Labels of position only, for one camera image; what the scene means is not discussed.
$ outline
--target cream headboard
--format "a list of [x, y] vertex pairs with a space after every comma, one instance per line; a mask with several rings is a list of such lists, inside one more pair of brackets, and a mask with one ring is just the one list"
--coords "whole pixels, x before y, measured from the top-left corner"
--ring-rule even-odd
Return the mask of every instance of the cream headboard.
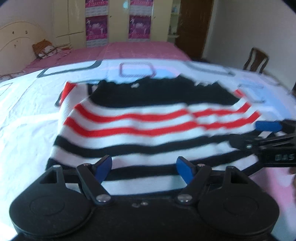
[[29, 22], [0, 28], [0, 74], [15, 73], [36, 59], [32, 45], [46, 39], [45, 32]]

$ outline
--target wooden chair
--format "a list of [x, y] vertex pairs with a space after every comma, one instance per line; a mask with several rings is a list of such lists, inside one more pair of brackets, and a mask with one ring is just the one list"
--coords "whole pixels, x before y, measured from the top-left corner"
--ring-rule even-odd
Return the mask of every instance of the wooden chair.
[[253, 54], [255, 54], [255, 59], [254, 59], [254, 62], [251, 64], [250, 71], [256, 72], [258, 67], [260, 66], [260, 64], [265, 60], [264, 64], [262, 65], [262, 67], [259, 71], [259, 73], [262, 74], [264, 68], [266, 67], [266, 65], [268, 63], [269, 57], [266, 53], [262, 52], [261, 50], [259, 50], [257, 48], [252, 48], [252, 50], [250, 52], [249, 59], [246, 62], [246, 64], [244, 65], [243, 70], [247, 70], [249, 64], [251, 63]]

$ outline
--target wooden door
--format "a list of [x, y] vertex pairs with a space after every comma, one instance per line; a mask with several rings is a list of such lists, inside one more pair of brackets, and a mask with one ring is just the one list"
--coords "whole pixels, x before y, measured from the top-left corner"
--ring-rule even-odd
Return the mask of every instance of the wooden door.
[[150, 40], [167, 41], [173, 0], [154, 0]]
[[109, 43], [128, 40], [129, 1], [109, 0], [108, 38]]
[[201, 58], [214, 0], [181, 0], [176, 45], [191, 58]]

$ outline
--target wardrobe door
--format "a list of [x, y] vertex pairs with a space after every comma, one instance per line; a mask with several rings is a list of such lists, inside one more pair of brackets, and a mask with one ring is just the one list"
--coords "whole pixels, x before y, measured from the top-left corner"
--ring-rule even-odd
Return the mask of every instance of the wardrobe door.
[[154, 0], [151, 41], [167, 41], [173, 0]]
[[69, 44], [68, 0], [54, 0], [53, 33], [56, 45]]
[[85, 32], [85, 1], [68, 1], [69, 34]]
[[109, 43], [128, 40], [129, 1], [109, 0]]
[[73, 49], [85, 48], [86, 46], [86, 38], [85, 32], [70, 34], [70, 43]]

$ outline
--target striped sweater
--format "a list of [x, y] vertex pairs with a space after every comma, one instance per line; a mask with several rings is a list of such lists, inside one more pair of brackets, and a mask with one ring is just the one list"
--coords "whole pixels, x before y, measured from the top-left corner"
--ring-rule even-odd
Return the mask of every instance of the striped sweater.
[[66, 84], [61, 101], [62, 125], [48, 167], [95, 163], [108, 154], [113, 166], [103, 186], [111, 194], [184, 187], [178, 156], [211, 166], [246, 157], [229, 145], [229, 134], [256, 134], [254, 122], [261, 119], [218, 83], [195, 85], [182, 76]]

